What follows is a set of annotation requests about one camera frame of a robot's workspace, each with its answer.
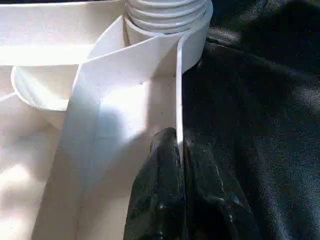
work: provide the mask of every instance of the gloved hand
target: gloved hand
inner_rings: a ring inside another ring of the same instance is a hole
[[[131,192],[124,240],[259,240],[238,182],[210,146],[186,138],[181,162],[176,131],[157,133]]]

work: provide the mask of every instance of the white plastic tray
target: white plastic tray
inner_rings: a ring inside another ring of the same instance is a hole
[[[74,76],[67,79],[68,82],[66,78],[50,79],[48,74],[53,70],[61,71],[59,66],[69,68],[83,62],[98,37],[123,10],[122,0],[0,4],[1,240],[32,238],[60,134],[49,123],[62,124],[54,120],[57,115],[50,112],[52,107],[48,108],[47,101],[43,104],[49,114],[44,114],[31,102],[22,101],[20,91],[12,86],[13,67],[20,73],[32,73],[33,77],[44,74],[38,83],[41,86],[49,83],[47,90],[65,98],[67,105],[67,93],[71,93]],[[35,86],[29,81],[24,83]],[[64,113],[58,121],[62,122],[63,117]]]
[[[0,5],[0,239],[122,239],[153,135],[176,128],[182,150],[181,76],[201,56],[211,1],[169,36],[123,12],[122,0]]]
[[[128,45],[107,54],[94,47],[79,66],[34,240],[123,238],[132,183],[153,135],[174,127],[182,153],[182,73],[201,57],[211,1],[208,8],[184,34],[146,32],[121,16],[100,37],[125,26],[127,34],[118,32]]]

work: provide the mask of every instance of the white plastic divider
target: white plastic divider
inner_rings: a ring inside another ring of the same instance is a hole
[[[123,16],[119,16],[98,38],[88,53],[93,59],[129,45]],[[11,73],[12,87],[17,96],[34,107],[54,127],[61,130],[78,64],[18,65]]]
[[[183,156],[182,73],[202,54],[211,1],[207,7],[180,34],[127,24],[132,45],[79,66],[33,240],[123,238],[132,183],[153,135],[176,128]]]
[[[24,79],[22,77],[25,73],[24,70],[35,70],[32,67],[40,66],[40,71],[36,75],[45,75],[43,69],[48,69],[49,66],[53,66],[52,69],[56,70],[56,65],[65,65],[62,68],[68,68],[68,65],[81,63],[86,59],[101,33],[123,12],[123,0],[0,4],[0,19],[2,23],[5,23],[0,25],[2,143],[10,143],[25,134],[28,135],[36,129],[43,128],[47,124],[35,108],[24,106],[26,100],[30,99],[33,94],[39,95],[41,93],[39,91],[38,93],[32,92],[31,96],[27,98],[15,91],[24,84],[33,88],[35,86],[32,86],[34,82],[31,81],[23,80],[23,84],[17,82],[16,79],[11,81],[13,66],[23,66],[16,67],[13,71],[19,73],[20,77]],[[44,86],[39,78],[36,82],[40,83],[38,86]],[[51,94],[57,94],[53,91],[54,89],[51,89],[53,85],[57,86],[54,81],[46,86],[47,92],[50,92],[46,97],[57,97],[52,99],[56,100],[59,99],[58,96]],[[69,79],[66,79],[61,86],[64,85],[66,86],[65,90],[71,90]],[[25,103],[19,102],[21,101],[19,98],[25,100]],[[29,105],[35,107],[32,102],[29,102]],[[64,113],[60,110],[46,110],[44,116],[56,127],[61,128]],[[18,124],[18,119],[23,119],[24,122]]]

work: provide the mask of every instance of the black fabric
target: black fabric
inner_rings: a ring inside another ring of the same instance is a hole
[[[320,239],[319,76],[209,43],[183,94],[191,159],[238,181],[261,238]]]
[[[182,216],[185,207],[185,218],[176,222],[183,231],[161,239],[318,240],[319,3],[213,6],[203,58],[183,75],[183,162],[166,170],[184,170],[178,209]],[[156,159],[153,169],[166,166]],[[137,179],[136,186],[155,186],[150,177]],[[128,216],[144,196],[136,193]],[[144,223],[153,228],[154,221]]]

